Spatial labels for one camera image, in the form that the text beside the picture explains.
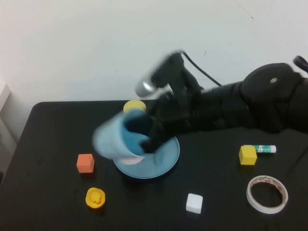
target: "orange cube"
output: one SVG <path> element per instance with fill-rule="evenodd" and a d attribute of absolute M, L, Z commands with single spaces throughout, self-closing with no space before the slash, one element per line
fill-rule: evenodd
<path fill-rule="evenodd" d="M 80 173 L 93 172 L 94 159 L 92 154 L 79 154 L 77 160 L 77 168 Z"/>

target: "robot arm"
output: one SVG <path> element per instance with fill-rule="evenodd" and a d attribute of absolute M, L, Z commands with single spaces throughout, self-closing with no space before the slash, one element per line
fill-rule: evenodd
<path fill-rule="evenodd" d="M 301 57 L 295 64 L 308 72 L 308 64 Z M 173 92 L 155 100 L 145 118 L 127 124 L 131 131 L 149 137 L 141 144 L 147 153 L 175 135 L 195 131 L 245 127 L 308 132 L 308 81 L 287 64 L 265 65 L 242 82 L 225 86 L 217 83 L 219 87 L 204 90 L 185 69 L 181 55 L 175 53 L 150 78 L 143 79 L 136 92 L 145 96 L 167 84 Z"/>

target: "white block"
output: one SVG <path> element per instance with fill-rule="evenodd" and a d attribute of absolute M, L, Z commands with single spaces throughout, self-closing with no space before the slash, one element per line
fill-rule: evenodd
<path fill-rule="evenodd" d="M 196 194 L 188 194 L 186 210 L 193 213 L 201 213 L 203 197 Z"/>

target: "blue plate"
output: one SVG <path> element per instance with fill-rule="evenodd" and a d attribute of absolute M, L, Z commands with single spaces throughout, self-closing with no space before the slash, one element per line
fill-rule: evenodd
<path fill-rule="evenodd" d="M 125 165 L 117 158 L 114 163 L 124 174 L 139 178 L 150 179 L 168 172 L 178 161 L 180 145 L 177 138 L 172 138 L 161 146 L 154 154 L 145 154 L 144 159 L 134 165 Z"/>

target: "glue stick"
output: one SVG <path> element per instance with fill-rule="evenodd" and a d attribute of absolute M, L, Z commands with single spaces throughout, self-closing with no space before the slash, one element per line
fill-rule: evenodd
<path fill-rule="evenodd" d="M 275 145 L 253 145 L 257 153 L 276 153 Z"/>

